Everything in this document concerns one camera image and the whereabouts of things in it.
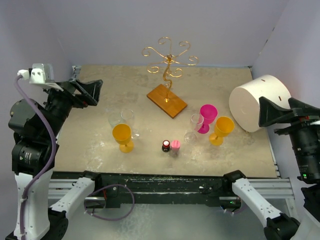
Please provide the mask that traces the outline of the clear wine glass front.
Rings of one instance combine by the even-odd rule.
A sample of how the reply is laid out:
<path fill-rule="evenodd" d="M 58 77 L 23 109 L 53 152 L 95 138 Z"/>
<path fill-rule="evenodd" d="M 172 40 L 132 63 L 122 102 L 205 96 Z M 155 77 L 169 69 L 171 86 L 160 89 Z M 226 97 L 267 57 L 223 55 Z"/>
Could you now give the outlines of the clear wine glass front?
<path fill-rule="evenodd" d="M 123 119 L 119 112 L 113 112 L 108 116 L 108 122 L 110 127 L 113 129 L 118 124 L 121 124 L 123 122 Z"/>

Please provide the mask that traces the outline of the clear wine glass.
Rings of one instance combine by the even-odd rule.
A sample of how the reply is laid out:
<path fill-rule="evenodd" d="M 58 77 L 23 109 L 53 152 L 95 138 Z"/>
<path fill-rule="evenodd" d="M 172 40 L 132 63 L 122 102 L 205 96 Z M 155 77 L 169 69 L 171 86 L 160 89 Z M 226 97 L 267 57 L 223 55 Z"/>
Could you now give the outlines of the clear wine glass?
<path fill-rule="evenodd" d="M 185 133 L 184 140 L 187 144 L 194 144 L 197 141 L 197 132 L 202 127 L 204 117 L 200 113 L 195 113 L 190 118 L 190 130 Z"/>
<path fill-rule="evenodd" d="M 135 129 L 135 114 L 129 108 L 123 108 L 120 112 L 121 118 L 125 124 L 130 127 L 131 130 L 131 138 L 137 139 L 140 136 L 140 133 L 137 129 Z"/>
<path fill-rule="evenodd" d="M 123 119 L 119 112 L 113 112 L 108 116 L 108 122 L 110 127 L 113 129 L 118 124 L 121 124 L 123 122 Z"/>

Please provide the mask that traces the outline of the yellow wine glass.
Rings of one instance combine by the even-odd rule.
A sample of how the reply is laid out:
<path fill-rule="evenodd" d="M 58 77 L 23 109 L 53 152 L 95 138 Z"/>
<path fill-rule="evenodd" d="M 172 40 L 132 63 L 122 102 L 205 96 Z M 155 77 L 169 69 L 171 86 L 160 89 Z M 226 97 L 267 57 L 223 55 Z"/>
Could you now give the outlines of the yellow wine glass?
<path fill-rule="evenodd" d="M 123 153 L 130 153 L 134 149 L 131 128 L 124 123 L 116 125 L 112 130 L 114 140 L 119 144 L 119 149 Z"/>
<path fill-rule="evenodd" d="M 214 125 L 214 131 L 209 136 L 209 142 L 214 146 L 220 146 L 223 144 L 224 138 L 227 137 L 235 128 L 234 121 L 227 117 L 219 117 Z"/>

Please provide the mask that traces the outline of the pink wine glass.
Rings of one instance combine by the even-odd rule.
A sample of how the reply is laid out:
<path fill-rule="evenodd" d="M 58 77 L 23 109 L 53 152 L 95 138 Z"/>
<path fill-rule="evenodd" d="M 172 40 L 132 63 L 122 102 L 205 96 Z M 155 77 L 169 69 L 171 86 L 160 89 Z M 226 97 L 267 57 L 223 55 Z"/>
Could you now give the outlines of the pink wine glass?
<path fill-rule="evenodd" d="M 218 110 L 212 104 L 204 104 L 200 108 L 199 113 L 203 117 L 203 123 L 197 132 L 199 134 L 207 134 L 210 130 L 210 124 L 212 124 L 218 116 Z"/>

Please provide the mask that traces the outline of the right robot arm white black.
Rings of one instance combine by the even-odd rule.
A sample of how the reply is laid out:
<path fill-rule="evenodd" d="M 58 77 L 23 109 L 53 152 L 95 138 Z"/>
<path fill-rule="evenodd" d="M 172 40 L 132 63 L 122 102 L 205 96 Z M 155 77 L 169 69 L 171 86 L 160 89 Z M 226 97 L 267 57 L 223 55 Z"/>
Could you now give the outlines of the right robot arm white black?
<path fill-rule="evenodd" d="M 299 170 L 298 180 L 306 184 L 302 220 L 296 219 L 291 181 L 248 179 L 240 170 L 222 177 L 222 190 L 240 198 L 258 218 L 267 240 L 318 240 L 320 238 L 320 110 L 290 97 L 288 108 L 266 97 L 259 98 L 258 125 L 288 124 L 274 130 L 288 135 Z"/>

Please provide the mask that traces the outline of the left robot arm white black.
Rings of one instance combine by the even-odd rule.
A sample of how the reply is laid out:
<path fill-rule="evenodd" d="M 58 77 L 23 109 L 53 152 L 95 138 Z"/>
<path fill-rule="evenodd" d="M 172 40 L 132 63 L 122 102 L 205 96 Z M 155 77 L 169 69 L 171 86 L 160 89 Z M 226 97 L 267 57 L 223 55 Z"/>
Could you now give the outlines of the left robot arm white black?
<path fill-rule="evenodd" d="M 12 171 L 18 191 L 15 230 L 9 240 L 60 240 L 72 214 L 89 194 L 103 191 L 102 176 L 84 171 L 72 188 L 54 204 L 48 204 L 49 184 L 59 149 L 57 135 L 73 108 L 96 106 L 102 80 L 60 82 L 47 90 L 47 101 L 39 104 L 26 95 L 10 109 L 9 128 L 15 145 L 11 152 Z"/>

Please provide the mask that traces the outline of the dark red capped bottle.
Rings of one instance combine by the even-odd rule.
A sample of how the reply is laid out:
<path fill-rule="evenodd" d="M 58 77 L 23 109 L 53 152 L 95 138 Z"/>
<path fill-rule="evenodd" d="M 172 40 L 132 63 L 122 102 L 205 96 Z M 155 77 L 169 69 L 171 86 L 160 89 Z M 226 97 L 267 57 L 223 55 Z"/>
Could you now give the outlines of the dark red capped bottle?
<path fill-rule="evenodd" d="M 169 140 L 164 140 L 162 142 L 162 147 L 161 147 L 162 151 L 167 153 L 170 151 L 171 149 L 171 145 L 170 145 L 170 141 Z"/>

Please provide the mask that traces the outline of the pink capped shaker bottle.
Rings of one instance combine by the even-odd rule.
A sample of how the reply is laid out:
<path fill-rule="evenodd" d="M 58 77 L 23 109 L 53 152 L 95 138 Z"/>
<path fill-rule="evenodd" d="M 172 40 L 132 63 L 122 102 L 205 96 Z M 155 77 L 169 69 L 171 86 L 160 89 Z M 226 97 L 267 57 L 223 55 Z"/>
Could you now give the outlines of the pink capped shaker bottle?
<path fill-rule="evenodd" d="M 170 144 L 170 151 L 169 154 L 171 157 L 178 157 L 179 153 L 180 153 L 180 147 L 181 147 L 181 143 L 179 140 L 173 140 Z"/>

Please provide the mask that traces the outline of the black base frame bar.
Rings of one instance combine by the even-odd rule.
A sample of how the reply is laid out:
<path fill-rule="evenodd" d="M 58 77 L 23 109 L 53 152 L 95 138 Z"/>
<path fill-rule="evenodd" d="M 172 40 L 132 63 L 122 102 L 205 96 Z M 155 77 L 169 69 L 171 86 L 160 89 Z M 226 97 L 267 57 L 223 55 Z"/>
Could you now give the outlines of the black base frame bar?
<path fill-rule="evenodd" d="M 137 173 L 92 173 L 95 190 L 87 201 L 105 201 L 107 208 L 121 204 L 205 205 L 240 209 L 244 200 L 232 191 L 231 182 L 222 176 L 163 175 Z"/>

